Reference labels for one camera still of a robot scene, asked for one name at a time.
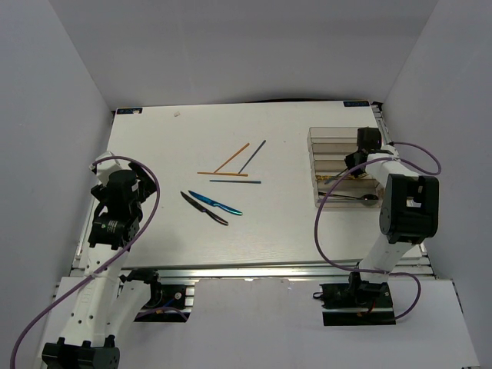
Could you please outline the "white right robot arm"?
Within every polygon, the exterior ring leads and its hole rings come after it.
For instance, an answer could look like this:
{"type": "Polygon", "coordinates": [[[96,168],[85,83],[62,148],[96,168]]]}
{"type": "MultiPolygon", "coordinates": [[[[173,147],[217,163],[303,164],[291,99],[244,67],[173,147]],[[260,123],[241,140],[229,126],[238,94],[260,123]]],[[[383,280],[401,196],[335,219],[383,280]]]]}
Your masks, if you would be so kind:
{"type": "Polygon", "coordinates": [[[437,233],[441,166],[428,171],[400,157],[396,144],[383,144],[376,128],[357,130],[357,150],[345,158],[354,177],[367,174],[384,189],[380,235],[349,275],[348,300],[363,307],[379,298],[389,274],[416,244],[437,233]]]}

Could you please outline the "iridescent silver fork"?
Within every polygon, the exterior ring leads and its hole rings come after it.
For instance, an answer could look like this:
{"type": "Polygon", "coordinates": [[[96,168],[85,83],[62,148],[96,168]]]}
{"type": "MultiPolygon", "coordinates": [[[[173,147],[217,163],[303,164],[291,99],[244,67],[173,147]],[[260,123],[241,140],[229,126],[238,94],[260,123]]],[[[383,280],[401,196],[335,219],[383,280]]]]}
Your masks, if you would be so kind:
{"type": "Polygon", "coordinates": [[[341,176],[343,176],[346,172],[347,172],[347,169],[344,169],[343,171],[341,171],[341,172],[337,173],[336,175],[330,176],[329,178],[327,178],[327,179],[324,181],[324,184],[325,184],[325,185],[328,185],[328,184],[330,184],[331,182],[338,180],[338,179],[339,179],[341,176]]]}

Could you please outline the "dark blue chopstick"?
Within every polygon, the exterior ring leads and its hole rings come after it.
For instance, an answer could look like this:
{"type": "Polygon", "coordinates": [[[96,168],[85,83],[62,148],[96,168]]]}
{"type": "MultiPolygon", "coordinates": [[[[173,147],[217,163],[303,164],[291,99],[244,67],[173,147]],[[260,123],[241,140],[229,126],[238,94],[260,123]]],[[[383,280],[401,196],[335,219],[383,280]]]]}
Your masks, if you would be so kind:
{"type": "Polygon", "coordinates": [[[250,164],[250,162],[255,158],[255,156],[258,154],[258,152],[264,147],[264,145],[266,144],[266,142],[267,142],[267,140],[264,139],[262,141],[262,143],[259,144],[259,146],[254,150],[253,154],[249,157],[249,159],[244,163],[244,165],[238,171],[238,174],[242,174],[243,173],[243,171],[250,164]]]}

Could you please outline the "blue iridescent knife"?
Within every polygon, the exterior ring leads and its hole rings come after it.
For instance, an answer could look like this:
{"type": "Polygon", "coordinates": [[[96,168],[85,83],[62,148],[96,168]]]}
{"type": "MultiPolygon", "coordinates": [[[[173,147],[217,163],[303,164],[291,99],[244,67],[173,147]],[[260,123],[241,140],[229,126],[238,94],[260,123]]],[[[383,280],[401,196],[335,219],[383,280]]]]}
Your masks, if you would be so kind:
{"type": "Polygon", "coordinates": [[[189,194],[194,197],[195,199],[204,202],[207,205],[210,205],[212,207],[220,208],[223,211],[226,211],[229,214],[234,214],[237,216],[242,216],[243,212],[239,211],[238,209],[232,208],[230,206],[227,206],[226,204],[222,204],[218,201],[212,200],[202,194],[196,193],[194,191],[189,191],[189,194]]]}

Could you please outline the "black knife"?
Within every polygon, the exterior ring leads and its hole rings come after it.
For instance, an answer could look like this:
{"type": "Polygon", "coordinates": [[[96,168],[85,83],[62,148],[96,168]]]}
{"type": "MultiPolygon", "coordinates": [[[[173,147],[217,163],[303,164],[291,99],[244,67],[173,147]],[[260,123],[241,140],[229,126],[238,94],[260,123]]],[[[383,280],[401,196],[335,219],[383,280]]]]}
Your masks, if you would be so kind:
{"type": "Polygon", "coordinates": [[[215,213],[213,213],[212,211],[208,210],[207,208],[205,208],[203,205],[199,204],[198,202],[196,202],[196,200],[193,200],[190,196],[188,196],[187,194],[185,194],[183,191],[181,191],[181,196],[183,197],[183,199],[186,200],[187,203],[189,203],[193,208],[197,209],[198,211],[200,211],[201,213],[204,213],[206,214],[208,217],[210,217],[211,219],[213,219],[214,221],[216,221],[217,223],[221,224],[221,225],[224,225],[224,226],[228,226],[229,223],[219,217],[218,215],[216,215],[215,213]]]}

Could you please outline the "black spoon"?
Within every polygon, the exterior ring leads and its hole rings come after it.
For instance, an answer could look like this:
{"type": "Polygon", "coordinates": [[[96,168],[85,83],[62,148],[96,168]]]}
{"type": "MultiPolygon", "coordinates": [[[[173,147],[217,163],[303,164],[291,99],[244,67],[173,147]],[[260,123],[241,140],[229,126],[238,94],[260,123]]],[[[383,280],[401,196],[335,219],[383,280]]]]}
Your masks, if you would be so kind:
{"type": "Polygon", "coordinates": [[[345,194],[335,194],[331,193],[331,197],[342,198],[347,200],[356,200],[356,201],[378,201],[379,197],[375,194],[364,194],[362,196],[351,196],[345,194]]]}

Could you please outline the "gold fork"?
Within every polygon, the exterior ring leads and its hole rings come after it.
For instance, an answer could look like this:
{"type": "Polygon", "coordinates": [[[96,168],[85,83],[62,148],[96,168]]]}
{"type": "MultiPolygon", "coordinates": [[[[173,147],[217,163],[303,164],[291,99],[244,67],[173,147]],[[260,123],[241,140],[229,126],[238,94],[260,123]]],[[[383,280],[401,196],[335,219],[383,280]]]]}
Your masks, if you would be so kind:
{"type": "MultiPolygon", "coordinates": [[[[330,176],[322,176],[322,175],[316,175],[315,176],[315,180],[317,182],[320,182],[320,181],[325,181],[327,178],[329,178],[330,176]]],[[[369,179],[371,180],[371,176],[369,176],[368,174],[363,174],[359,177],[354,177],[353,175],[348,175],[347,177],[344,178],[345,180],[364,180],[364,179],[369,179]]]]}

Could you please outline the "orange chopstick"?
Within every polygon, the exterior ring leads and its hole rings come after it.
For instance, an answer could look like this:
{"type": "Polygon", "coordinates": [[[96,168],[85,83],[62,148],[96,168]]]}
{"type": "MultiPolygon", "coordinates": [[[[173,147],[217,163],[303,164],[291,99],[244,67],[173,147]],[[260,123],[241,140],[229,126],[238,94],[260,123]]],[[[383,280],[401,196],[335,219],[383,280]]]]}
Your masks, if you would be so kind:
{"type": "Polygon", "coordinates": [[[246,143],[243,145],[241,148],[239,148],[230,158],[228,158],[225,162],[223,162],[217,169],[214,170],[214,174],[218,173],[225,165],[227,165],[229,162],[231,162],[233,159],[235,159],[240,153],[242,153],[246,148],[250,146],[250,143],[246,143]]]}
{"type": "Polygon", "coordinates": [[[246,178],[249,174],[246,173],[234,173],[234,172],[210,172],[210,171],[198,171],[198,175],[214,175],[214,176],[229,176],[229,177],[241,177],[246,178]]]}

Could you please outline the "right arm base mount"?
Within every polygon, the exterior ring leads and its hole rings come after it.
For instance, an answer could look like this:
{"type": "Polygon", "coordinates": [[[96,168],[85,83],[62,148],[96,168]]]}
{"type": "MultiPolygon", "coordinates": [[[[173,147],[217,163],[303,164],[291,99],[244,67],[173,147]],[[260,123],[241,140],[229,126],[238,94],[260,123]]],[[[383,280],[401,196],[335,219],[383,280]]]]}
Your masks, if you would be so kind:
{"type": "Polygon", "coordinates": [[[321,284],[312,298],[321,302],[325,327],[395,325],[393,300],[387,284],[376,289],[353,288],[349,283],[321,284]]]}

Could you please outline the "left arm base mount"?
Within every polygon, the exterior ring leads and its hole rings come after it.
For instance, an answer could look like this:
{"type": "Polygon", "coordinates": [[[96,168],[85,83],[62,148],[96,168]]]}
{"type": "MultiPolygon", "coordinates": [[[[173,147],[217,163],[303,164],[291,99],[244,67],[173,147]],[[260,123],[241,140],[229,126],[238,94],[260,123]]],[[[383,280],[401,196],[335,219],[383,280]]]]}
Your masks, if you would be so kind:
{"type": "Polygon", "coordinates": [[[184,323],[190,316],[186,311],[185,284],[162,284],[157,270],[134,269],[119,276],[121,284],[142,281],[150,291],[150,298],[135,317],[135,322],[184,323]]]}

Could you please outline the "teal chopstick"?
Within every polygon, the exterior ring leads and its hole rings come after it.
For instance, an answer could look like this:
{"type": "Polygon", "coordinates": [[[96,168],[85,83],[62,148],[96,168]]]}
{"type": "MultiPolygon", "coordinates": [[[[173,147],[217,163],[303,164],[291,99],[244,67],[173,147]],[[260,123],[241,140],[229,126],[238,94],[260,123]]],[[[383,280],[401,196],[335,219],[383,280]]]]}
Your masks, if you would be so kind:
{"type": "Polygon", "coordinates": [[[258,180],[224,180],[224,179],[211,179],[212,183],[231,183],[231,184],[250,184],[250,185],[260,185],[262,181],[258,180]]]}

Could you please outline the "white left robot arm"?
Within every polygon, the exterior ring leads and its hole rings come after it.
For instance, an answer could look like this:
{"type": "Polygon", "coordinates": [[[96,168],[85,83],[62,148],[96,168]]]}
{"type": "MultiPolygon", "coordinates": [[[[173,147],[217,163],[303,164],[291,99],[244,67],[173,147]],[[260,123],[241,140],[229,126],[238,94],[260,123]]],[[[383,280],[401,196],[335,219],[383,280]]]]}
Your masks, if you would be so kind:
{"type": "Polygon", "coordinates": [[[161,301],[162,287],[150,272],[121,278],[131,246],[149,226],[142,204],[160,196],[157,177],[142,163],[120,156],[92,165],[99,183],[91,189],[98,201],[88,236],[84,279],[72,289],[75,306],[55,343],[47,343],[42,361],[48,368],[117,368],[118,342],[143,306],[161,301]]]}

